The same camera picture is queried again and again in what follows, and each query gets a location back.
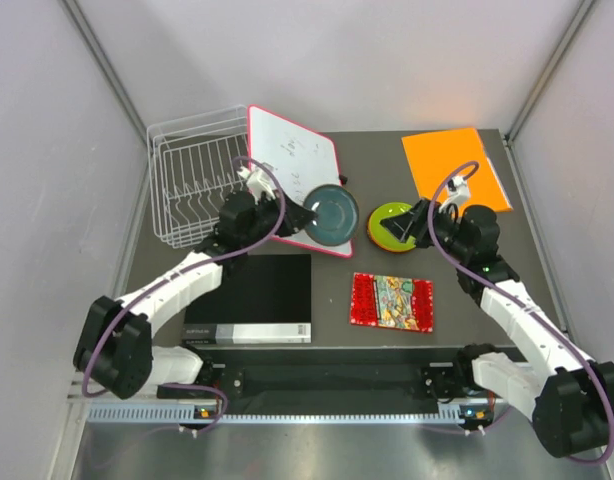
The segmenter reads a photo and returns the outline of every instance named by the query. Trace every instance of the black book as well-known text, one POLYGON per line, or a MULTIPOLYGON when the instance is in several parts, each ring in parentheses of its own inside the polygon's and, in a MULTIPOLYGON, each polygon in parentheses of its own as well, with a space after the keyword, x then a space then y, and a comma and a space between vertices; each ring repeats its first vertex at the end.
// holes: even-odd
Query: black book
POLYGON ((187 307, 182 340, 191 346, 311 342, 311 255, 250 255, 187 307))

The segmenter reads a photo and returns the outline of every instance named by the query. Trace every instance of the red coaster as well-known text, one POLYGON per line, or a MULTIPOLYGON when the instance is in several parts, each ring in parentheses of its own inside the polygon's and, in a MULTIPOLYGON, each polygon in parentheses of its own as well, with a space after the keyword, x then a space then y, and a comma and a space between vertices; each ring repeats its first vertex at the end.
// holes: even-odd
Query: red coaster
POLYGON ((428 280, 355 273, 350 323, 431 333, 433 284, 428 280))

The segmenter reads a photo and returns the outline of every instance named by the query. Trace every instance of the metal floor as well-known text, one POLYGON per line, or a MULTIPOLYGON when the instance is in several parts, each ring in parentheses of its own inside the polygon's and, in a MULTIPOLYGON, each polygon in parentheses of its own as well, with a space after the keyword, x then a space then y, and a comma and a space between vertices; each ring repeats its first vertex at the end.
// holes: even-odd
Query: metal floor
POLYGON ((485 437, 465 438, 401 425, 224 425, 197 440, 189 434, 161 431, 133 443, 153 427, 89 424, 72 480, 609 478, 604 467, 581 467, 551 458, 517 412, 485 437), (92 460, 104 463, 132 444, 108 467, 91 467, 92 460))

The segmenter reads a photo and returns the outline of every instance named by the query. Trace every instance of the metal frame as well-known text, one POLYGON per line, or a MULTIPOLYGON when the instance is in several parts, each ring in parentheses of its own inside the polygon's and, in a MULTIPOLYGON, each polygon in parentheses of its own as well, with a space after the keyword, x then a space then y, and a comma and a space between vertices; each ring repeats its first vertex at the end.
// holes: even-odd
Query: metal frame
POLYGON ((505 135, 508 142, 513 143, 518 137, 518 134, 522 130, 525 122, 534 110, 534 107, 540 100, 540 97, 545 92, 545 89, 549 85, 549 82, 553 78, 554 74, 558 70, 563 58, 567 52, 571 49, 574 40, 580 33, 580 30, 585 21, 590 17, 592 10, 598 3, 598 0, 582 0, 578 3, 578 8, 574 12, 574 16, 569 21, 565 32, 562 34, 556 47, 549 56, 549 60, 543 67, 538 79, 534 83, 527 99, 523 103, 518 115, 511 124, 509 132, 505 135))
MULTIPOLYGON (((95 62, 100 68, 101 73, 109 83, 109 86, 116 96, 119 104, 127 114, 128 120, 132 124, 136 134, 142 139, 146 132, 146 127, 142 121, 135 105, 131 101, 129 94, 124 88, 122 81, 118 77, 115 69, 109 61, 105 51, 96 37, 93 29, 87 21, 86 15, 80 8, 78 0, 59 0, 60 4, 64 7, 66 14, 72 20, 74 26, 81 35, 85 45, 91 52, 95 62)), ((581 0, 578 4, 576 12, 570 20, 565 32, 556 44, 552 54, 550 55, 547 63, 542 69, 536 82, 534 83, 526 101, 520 109, 518 115, 515 117, 510 130, 507 134, 503 135, 503 141, 508 152, 509 161, 514 172, 515 180, 518 184, 519 191, 521 192, 521 199, 523 206, 527 212, 529 219, 529 225, 531 228, 534 242, 536 243, 540 261, 547 276, 547 282, 550 289, 552 298, 556 305, 557 314, 561 325, 569 326, 567 306, 560 294, 560 287, 558 285, 557 276, 554 273, 553 263, 548 252, 548 248, 542 240, 540 225, 537 222, 535 215, 535 208, 533 206, 531 196, 526 188, 526 183, 523 177, 522 169, 520 168, 518 157, 514 149, 514 141, 518 137, 520 131, 527 122, 529 116, 534 110, 535 106, 539 102, 542 94, 548 87, 554 74, 557 72, 563 58, 567 52, 572 48, 574 40, 580 33, 586 20, 591 16, 593 8, 598 3, 597 0, 581 0)), ((118 268, 116 270, 115 283, 113 286, 113 294, 121 295, 127 284, 129 266, 133 259, 138 232, 144 216, 144 210, 147 207, 147 192, 148 192, 149 177, 147 168, 141 182, 141 189, 138 192, 136 199, 136 208, 133 212, 133 217, 130 221, 130 225, 124 241, 124 250, 121 254, 118 268)), ((146 403, 153 401, 152 399, 145 399, 146 403)), ((80 444, 80 438, 83 434, 84 419, 88 415, 90 405, 88 402, 80 398, 72 397, 68 401, 65 407, 64 413, 64 428, 60 441, 56 447, 56 453, 51 463, 51 469, 47 475, 47 478, 70 478, 73 467, 76 461, 76 454, 78 446, 80 444)), ((611 478, 614 478, 614 455, 607 463, 608 472, 611 478)))

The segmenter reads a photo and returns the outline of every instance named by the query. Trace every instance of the small whiteboard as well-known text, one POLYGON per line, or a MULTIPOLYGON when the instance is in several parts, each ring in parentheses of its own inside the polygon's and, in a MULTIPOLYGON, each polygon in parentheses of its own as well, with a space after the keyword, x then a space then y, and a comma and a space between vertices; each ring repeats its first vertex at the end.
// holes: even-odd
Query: small whiteboard
MULTIPOLYGON (((340 185, 340 172, 334 142, 329 138, 267 110, 251 105, 247 112, 249 155, 274 169, 283 190, 299 205, 314 188, 340 185)), ((349 258, 351 242, 326 247, 304 232, 276 240, 349 258)))

